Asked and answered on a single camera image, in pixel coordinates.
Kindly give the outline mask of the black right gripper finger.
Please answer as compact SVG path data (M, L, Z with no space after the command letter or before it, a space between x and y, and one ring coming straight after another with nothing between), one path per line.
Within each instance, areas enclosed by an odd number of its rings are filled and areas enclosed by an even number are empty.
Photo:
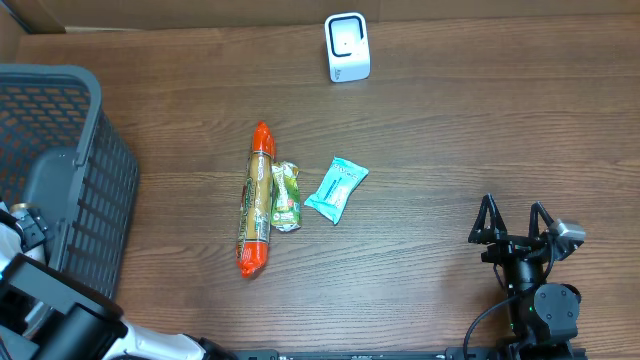
M536 238L540 236L539 220L542 220L546 227L554 223L554 219L547 212L541 202L537 201L531 205L529 216L528 236Z
M508 235L506 225L492 194L486 194L481 201L478 215L470 231L468 242L493 244L504 241Z

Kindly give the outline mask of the teal wet wipes pack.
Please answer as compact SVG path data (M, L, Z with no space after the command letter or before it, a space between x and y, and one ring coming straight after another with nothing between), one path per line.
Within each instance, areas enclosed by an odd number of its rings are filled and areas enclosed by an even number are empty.
M334 157L318 189L304 202L337 225L351 193L369 170L344 158Z

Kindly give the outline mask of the green snack packet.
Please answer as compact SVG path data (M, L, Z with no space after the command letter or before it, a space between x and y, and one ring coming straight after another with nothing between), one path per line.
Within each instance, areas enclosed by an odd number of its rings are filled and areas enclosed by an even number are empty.
M272 165L273 200L271 224L281 232L301 227L299 168L287 161Z

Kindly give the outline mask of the orange biscuit roll pack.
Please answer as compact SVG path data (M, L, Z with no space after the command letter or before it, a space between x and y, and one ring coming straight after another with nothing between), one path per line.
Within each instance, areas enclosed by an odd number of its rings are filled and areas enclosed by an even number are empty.
M256 276L268 261L275 154L271 130L265 122L259 122L246 167L236 242L236 263L243 278Z

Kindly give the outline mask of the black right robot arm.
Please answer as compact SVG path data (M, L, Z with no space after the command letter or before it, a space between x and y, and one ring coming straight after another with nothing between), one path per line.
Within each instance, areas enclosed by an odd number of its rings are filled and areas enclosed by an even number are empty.
M531 205L527 235L508 232L490 194L482 198L468 241L485 245L484 263L494 275L506 299L493 305L471 323L461 350L465 359L585 359L583 348L573 348L582 296L570 284L550 283L554 265L568 258L585 241L584 228L572 221L554 219L544 206ZM513 335L493 348L470 347L478 324L491 313L507 308Z

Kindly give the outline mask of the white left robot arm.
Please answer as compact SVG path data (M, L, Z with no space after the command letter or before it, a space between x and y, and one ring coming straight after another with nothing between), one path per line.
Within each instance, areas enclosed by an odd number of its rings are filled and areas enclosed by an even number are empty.
M1 206L3 359L224 359L206 339L128 322L108 297L26 255L26 228Z

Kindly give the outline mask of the white barcode scanner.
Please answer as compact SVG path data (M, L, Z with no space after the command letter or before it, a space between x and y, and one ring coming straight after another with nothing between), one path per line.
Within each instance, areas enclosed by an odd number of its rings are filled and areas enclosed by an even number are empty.
M324 23L329 76L334 83L369 77L371 56L364 16L347 12L329 16Z

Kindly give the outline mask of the grey plastic basket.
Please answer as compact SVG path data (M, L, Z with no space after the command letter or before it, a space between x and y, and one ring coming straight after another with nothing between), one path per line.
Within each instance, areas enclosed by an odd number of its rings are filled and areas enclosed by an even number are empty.
M1 67L1 198L49 226L55 270L113 298L139 184L137 159L79 66Z

